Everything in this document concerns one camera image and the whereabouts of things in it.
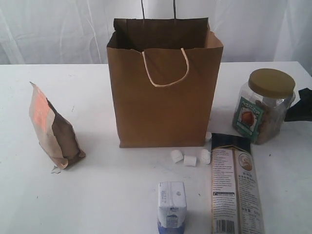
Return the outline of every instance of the plastic jar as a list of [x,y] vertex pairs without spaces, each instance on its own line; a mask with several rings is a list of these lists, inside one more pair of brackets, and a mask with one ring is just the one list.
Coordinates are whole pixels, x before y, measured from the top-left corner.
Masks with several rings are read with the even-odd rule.
[[250,74],[239,93],[233,127],[252,143],[263,144],[279,134],[287,109],[294,101],[295,82],[275,69]]

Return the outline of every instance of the paper bag handle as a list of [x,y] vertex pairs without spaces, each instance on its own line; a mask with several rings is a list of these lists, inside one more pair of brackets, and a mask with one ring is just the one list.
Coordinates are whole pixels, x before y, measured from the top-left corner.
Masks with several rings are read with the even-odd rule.
[[[173,0],[173,7],[174,7],[174,19],[176,20],[176,0]],[[141,8],[142,8],[143,19],[145,19],[143,0],[141,0]]]
[[155,84],[155,83],[153,82],[153,80],[152,80],[152,78],[151,78],[151,75],[150,75],[150,72],[149,72],[148,67],[147,67],[145,52],[144,52],[144,51],[142,52],[143,61],[144,61],[144,65],[145,65],[145,70],[146,70],[148,79],[150,79],[150,82],[151,82],[151,84],[152,84],[153,86],[155,86],[155,87],[157,87],[157,88],[159,88],[159,87],[160,87],[160,88],[169,87],[169,86],[171,86],[171,85],[180,83],[181,81],[183,81],[183,80],[187,77],[187,75],[189,74],[189,71],[190,71],[190,64],[189,64],[189,60],[188,60],[188,58],[187,58],[187,56],[186,56],[186,53],[185,53],[185,51],[184,51],[183,48],[181,48],[181,51],[182,51],[182,54],[183,54],[184,59],[185,59],[185,62],[186,62],[186,73],[185,73],[185,75],[184,75],[181,79],[178,79],[178,80],[176,80],[176,81],[174,81],[174,82],[172,82],[172,83],[169,83],[169,84]]

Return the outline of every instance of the barcode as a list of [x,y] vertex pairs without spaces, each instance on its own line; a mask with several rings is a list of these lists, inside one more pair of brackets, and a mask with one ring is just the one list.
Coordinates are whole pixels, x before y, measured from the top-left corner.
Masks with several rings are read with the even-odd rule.
[[230,220],[216,220],[215,222],[215,233],[224,233],[224,234],[235,234],[234,221]]

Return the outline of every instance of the orange label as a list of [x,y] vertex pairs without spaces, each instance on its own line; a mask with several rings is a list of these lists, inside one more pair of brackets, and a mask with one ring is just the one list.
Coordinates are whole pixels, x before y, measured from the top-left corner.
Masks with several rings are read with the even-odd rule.
[[46,96],[38,87],[36,88],[38,90],[38,95],[35,104],[34,121],[44,132],[46,132],[47,116],[50,111],[50,107]]

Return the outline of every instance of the brown paper bag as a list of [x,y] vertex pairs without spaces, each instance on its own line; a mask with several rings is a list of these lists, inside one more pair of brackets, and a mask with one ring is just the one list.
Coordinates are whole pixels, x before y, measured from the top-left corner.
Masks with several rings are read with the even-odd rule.
[[29,116],[39,144],[51,160],[64,169],[86,154],[78,145],[72,125],[54,109],[38,86],[31,84],[34,90]]
[[107,55],[120,147],[202,146],[223,45],[208,19],[115,19]]

